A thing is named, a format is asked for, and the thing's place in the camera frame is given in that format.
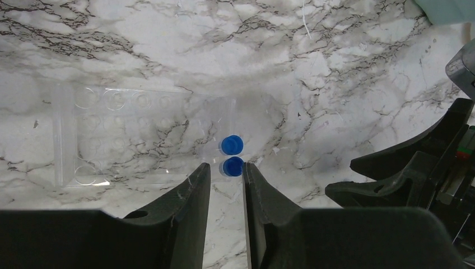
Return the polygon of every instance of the transparent plastic tray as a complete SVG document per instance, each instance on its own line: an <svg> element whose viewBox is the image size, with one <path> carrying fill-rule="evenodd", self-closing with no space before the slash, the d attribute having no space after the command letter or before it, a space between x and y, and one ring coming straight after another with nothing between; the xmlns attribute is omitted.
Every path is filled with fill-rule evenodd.
<svg viewBox="0 0 475 269"><path fill-rule="evenodd" d="M233 131L234 104L225 96L60 85L53 95L55 184L167 183L163 174L215 163Z"/></svg>

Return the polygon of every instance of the marble surface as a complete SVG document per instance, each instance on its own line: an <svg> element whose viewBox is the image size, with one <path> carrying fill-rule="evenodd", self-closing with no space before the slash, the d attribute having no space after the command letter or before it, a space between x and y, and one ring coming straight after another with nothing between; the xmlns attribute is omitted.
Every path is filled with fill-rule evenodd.
<svg viewBox="0 0 475 269"><path fill-rule="evenodd" d="M402 142L459 96L458 26L409 0L0 1L0 207L123 217L174 183L53 188L52 85L237 99L243 158L303 207L337 206L350 160ZM214 180L203 268L246 268L242 184Z"/></svg>

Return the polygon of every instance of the black mechanical component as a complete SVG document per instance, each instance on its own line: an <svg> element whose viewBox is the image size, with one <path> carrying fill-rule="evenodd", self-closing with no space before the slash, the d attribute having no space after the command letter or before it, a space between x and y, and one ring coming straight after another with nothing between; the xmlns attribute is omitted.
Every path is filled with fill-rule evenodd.
<svg viewBox="0 0 475 269"><path fill-rule="evenodd" d="M0 268L202 268L209 164L117 219L100 210L0 211Z"/></svg>
<svg viewBox="0 0 475 269"><path fill-rule="evenodd" d="M254 164L243 180L249 268L465 268L426 210L303 209Z"/></svg>
<svg viewBox="0 0 475 269"><path fill-rule="evenodd" d="M444 223L463 257L475 254L475 128L466 125L472 109L473 101L457 99L419 136L351 161L352 170L375 182L334 183L325 194L343 207L428 209Z"/></svg>

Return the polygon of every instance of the blue cap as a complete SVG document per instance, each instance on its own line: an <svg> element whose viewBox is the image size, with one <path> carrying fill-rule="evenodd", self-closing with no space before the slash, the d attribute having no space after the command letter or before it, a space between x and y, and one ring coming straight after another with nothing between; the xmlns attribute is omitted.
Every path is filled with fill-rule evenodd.
<svg viewBox="0 0 475 269"><path fill-rule="evenodd" d="M239 177L243 173L244 161L239 157L231 157L222 164L222 171L228 177Z"/></svg>
<svg viewBox="0 0 475 269"><path fill-rule="evenodd" d="M241 137L232 135L223 139L220 148L226 155L237 155L243 150L244 142Z"/></svg>

